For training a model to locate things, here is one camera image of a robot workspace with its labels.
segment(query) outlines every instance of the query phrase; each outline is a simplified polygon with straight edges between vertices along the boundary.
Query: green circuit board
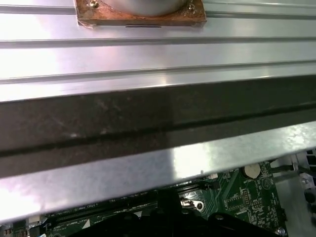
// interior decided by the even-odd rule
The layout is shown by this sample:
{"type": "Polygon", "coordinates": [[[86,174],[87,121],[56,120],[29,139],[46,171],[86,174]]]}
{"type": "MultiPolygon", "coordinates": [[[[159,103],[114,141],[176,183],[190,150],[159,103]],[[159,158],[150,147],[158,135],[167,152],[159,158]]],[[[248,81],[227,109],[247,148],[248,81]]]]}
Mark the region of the green circuit board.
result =
{"type": "MultiPolygon", "coordinates": [[[[277,228],[285,228],[285,213],[280,206],[277,189],[274,184],[273,174],[269,162],[262,162],[260,165],[260,174],[255,179],[246,178],[241,169],[233,169],[226,172],[205,177],[204,182],[210,185],[211,188],[206,190],[195,190],[192,192],[184,192],[180,197],[187,200],[202,201],[204,208],[201,210],[201,215],[208,218],[214,212],[224,212],[233,215],[246,222],[256,226],[268,229],[274,232],[277,228]]],[[[194,181],[188,181],[182,184],[171,186],[171,188],[181,187],[192,184],[194,181]]],[[[146,193],[134,195],[141,197],[146,193]]],[[[47,231],[47,237],[67,237],[81,229],[90,227],[112,215],[119,212],[138,212],[149,210],[155,207],[154,203],[144,203],[142,205],[133,206],[128,209],[118,209],[116,211],[103,211],[109,205],[118,202],[118,199],[94,203],[68,210],[61,210],[56,213],[50,213],[42,216],[45,218],[55,218],[58,225],[47,231]]],[[[28,226],[22,229],[20,225],[13,225],[17,228],[11,229],[10,233],[17,233],[15,236],[23,236],[20,233],[28,231],[28,226]]]]}
{"type": "Polygon", "coordinates": [[[260,168],[256,179],[245,178],[240,169],[219,173],[215,179],[219,189],[199,190],[184,197],[203,201],[205,207],[201,214],[205,218],[214,212],[223,212],[271,231],[285,228],[285,214],[278,200],[270,163],[262,162],[260,168]]]}

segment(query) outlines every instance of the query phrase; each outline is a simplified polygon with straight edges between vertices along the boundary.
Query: electronic component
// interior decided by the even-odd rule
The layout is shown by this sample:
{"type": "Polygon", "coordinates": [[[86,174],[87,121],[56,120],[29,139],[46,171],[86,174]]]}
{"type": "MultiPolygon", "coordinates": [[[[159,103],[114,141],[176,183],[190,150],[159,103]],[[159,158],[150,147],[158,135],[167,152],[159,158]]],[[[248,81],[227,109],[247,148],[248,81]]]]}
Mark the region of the electronic component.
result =
{"type": "Polygon", "coordinates": [[[241,170],[242,170],[242,173],[245,175],[245,177],[249,179],[258,178],[261,172],[259,164],[246,165],[241,170]]]}
{"type": "MultiPolygon", "coordinates": [[[[284,236],[282,227],[276,231],[284,236]]],[[[277,237],[272,231],[259,228],[226,213],[213,213],[207,220],[193,210],[182,208],[174,190],[158,192],[158,208],[140,218],[133,213],[120,213],[99,224],[81,230],[71,237],[99,236],[255,236],[277,237]]]]}
{"type": "Polygon", "coordinates": [[[4,236],[11,235],[12,232],[13,232],[12,229],[7,229],[7,230],[4,230],[4,231],[3,231],[3,235],[4,235],[4,236]]]}
{"type": "Polygon", "coordinates": [[[207,176],[159,190],[30,217],[27,222],[14,223],[13,228],[7,229],[20,237],[27,231],[30,237],[68,237],[118,213],[150,216],[158,206],[158,193],[163,190],[175,191],[183,207],[204,219],[212,213],[225,212],[274,232],[285,228],[286,218],[278,201],[270,163],[262,162],[246,169],[218,173],[216,177],[207,176]]]}

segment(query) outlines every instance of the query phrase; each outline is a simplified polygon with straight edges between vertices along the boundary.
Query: black plastic part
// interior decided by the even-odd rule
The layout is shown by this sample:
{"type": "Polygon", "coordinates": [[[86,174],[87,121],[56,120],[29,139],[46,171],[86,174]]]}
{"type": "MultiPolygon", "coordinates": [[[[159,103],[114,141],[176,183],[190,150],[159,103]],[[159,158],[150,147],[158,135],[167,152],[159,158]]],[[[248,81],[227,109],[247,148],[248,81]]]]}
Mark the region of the black plastic part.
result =
{"type": "Polygon", "coordinates": [[[278,167],[274,167],[271,169],[272,173],[280,173],[284,171],[292,171],[294,170],[294,167],[292,165],[281,165],[278,167]]]}
{"type": "Polygon", "coordinates": [[[157,195],[158,208],[172,216],[181,214],[182,205],[175,190],[159,190],[157,195]]]}
{"type": "Polygon", "coordinates": [[[304,196],[305,196],[306,202],[308,203],[314,203],[316,201],[315,195],[309,191],[305,191],[304,196]]]}
{"type": "Polygon", "coordinates": [[[220,189],[221,184],[218,181],[213,181],[209,183],[209,188],[210,189],[220,189]]]}
{"type": "Polygon", "coordinates": [[[44,234],[43,229],[40,226],[35,226],[33,228],[30,228],[30,237],[38,237],[44,234]]]}

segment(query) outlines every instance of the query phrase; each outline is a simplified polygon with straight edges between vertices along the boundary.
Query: cable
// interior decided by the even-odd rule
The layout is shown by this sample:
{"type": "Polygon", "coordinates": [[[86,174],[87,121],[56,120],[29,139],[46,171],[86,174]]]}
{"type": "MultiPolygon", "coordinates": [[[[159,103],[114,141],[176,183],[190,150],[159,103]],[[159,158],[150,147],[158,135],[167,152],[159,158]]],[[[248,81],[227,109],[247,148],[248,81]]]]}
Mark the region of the cable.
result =
{"type": "MultiPolygon", "coordinates": [[[[281,165],[279,167],[272,168],[272,173],[280,173],[285,171],[293,171],[294,168],[292,165],[281,165]]],[[[308,175],[311,175],[313,178],[316,178],[316,173],[312,172],[310,169],[298,166],[299,173],[307,173],[308,175]]]]}

